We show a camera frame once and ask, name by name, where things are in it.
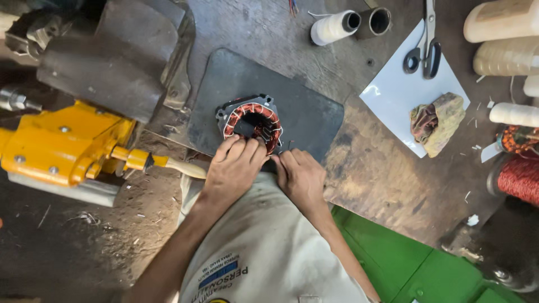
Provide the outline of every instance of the scissors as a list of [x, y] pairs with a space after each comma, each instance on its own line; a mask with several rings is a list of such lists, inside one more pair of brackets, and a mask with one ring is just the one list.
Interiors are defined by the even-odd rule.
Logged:
[[440, 67], [441, 44], [434, 37], [436, 28], [436, 13], [434, 12], [434, 0], [426, 0], [425, 30], [416, 48], [404, 57], [404, 71], [413, 74], [423, 60], [423, 77], [432, 79], [436, 77]]

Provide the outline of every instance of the wooden workbench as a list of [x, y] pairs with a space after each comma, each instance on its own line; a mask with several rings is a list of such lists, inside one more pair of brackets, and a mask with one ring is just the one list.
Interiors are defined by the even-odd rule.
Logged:
[[[472, 103], [449, 144], [433, 159], [418, 158], [358, 97], [423, 17], [424, 1], [377, 0], [392, 12], [393, 26], [386, 35], [360, 41], [347, 38], [324, 47], [309, 43], [315, 19], [307, 10], [321, 14], [369, 7], [360, 0], [296, 1], [301, 9], [297, 18], [289, 14], [286, 0], [190, 1], [197, 36], [188, 65], [192, 88], [187, 107], [194, 104], [208, 56], [227, 47], [344, 104], [344, 123], [324, 163], [328, 170], [324, 194], [331, 202], [434, 247], [472, 214], [483, 223], [501, 200], [485, 187], [493, 161], [482, 164], [480, 150], [471, 147], [493, 142], [496, 125], [488, 121], [488, 96], [507, 101], [509, 79], [475, 82], [478, 76], [471, 62], [478, 45], [464, 40], [462, 26], [480, 1], [437, 2], [437, 38]], [[367, 64], [369, 59], [374, 65]], [[168, 127], [153, 125], [151, 131], [190, 146], [189, 111], [162, 108], [156, 117], [165, 119]], [[466, 124], [471, 118], [477, 118], [477, 128], [475, 123]], [[469, 191], [467, 204], [464, 197]]]

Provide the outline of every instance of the hand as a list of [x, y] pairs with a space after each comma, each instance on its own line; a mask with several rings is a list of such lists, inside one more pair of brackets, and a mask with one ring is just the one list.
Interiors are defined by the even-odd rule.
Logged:
[[211, 161], [201, 196], [213, 207], [226, 211], [251, 188], [262, 165], [270, 159], [266, 154], [260, 138], [246, 141], [237, 134], [228, 137]]
[[272, 159], [277, 165], [279, 187], [304, 216], [328, 210], [323, 198], [326, 171], [310, 153], [294, 148]]

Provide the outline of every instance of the forearm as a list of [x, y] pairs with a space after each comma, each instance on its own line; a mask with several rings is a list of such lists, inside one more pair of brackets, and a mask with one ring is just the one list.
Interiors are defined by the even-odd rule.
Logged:
[[208, 207], [201, 192], [178, 230], [154, 257], [130, 291], [127, 302], [164, 302], [178, 291], [198, 246], [226, 210]]
[[357, 261], [352, 250], [350, 250], [337, 225], [335, 225], [331, 213], [326, 207], [326, 203], [324, 202], [320, 209], [306, 212], [305, 216], [329, 243], [331, 251], [341, 261], [346, 272], [356, 279], [365, 294], [372, 300], [380, 301], [380, 297], [372, 286], [365, 270], [363, 270], [361, 264]]

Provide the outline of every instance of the dirt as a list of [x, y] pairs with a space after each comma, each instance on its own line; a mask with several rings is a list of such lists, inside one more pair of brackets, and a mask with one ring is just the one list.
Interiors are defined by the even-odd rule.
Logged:
[[[177, 160], [186, 153], [148, 132], [137, 147]], [[107, 208], [14, 184], [3, 175], [0, 297], [41, 297], [43, 303], [117, 298], [174, 232], [181, 207], [179, 177], [159, 167], [137, 171], [123, 184], [114, 207]], [[78, 218], [85, 213], [99, 224]]]

